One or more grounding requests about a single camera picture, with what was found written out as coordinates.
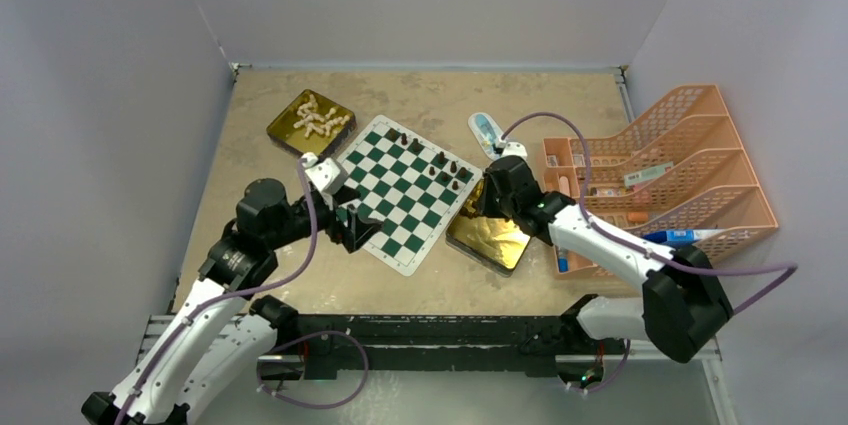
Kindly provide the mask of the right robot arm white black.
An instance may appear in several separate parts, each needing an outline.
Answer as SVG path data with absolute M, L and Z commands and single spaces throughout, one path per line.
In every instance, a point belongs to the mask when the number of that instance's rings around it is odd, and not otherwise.
M 586 295 L 564 317 L 561 337 L 576 352 L 604 339 L 646 340 L 667 358 L 689 362 L 733 317 L 717 272 L 699 248 L 655 244 L 606 223 L 560 192 L 544 192 L 526 161 L 495 160 L 483 173 L 481 215 L 516 224 L 611 272 L 636 298 Z

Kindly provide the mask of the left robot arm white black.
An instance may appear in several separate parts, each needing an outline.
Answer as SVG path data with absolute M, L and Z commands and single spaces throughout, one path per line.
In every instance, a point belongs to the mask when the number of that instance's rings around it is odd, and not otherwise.
M 249 184 L 235 217 L 210 248 L 182 308 L 146 355 L 109 391 L 92 393 L 81 413 L 91 424 L 193 424 L 229 382 L 266 353 L 284 354 L 328 330 L 305 333 L 294 308 L 269 295 L 276 252 L 309 242 L 290 283 L 310 264 L 326 232 L 347 252 L 382 228 L 353 206 L 359 194 L 340 185 L 314 188 L 290 202 L 276 179 Z

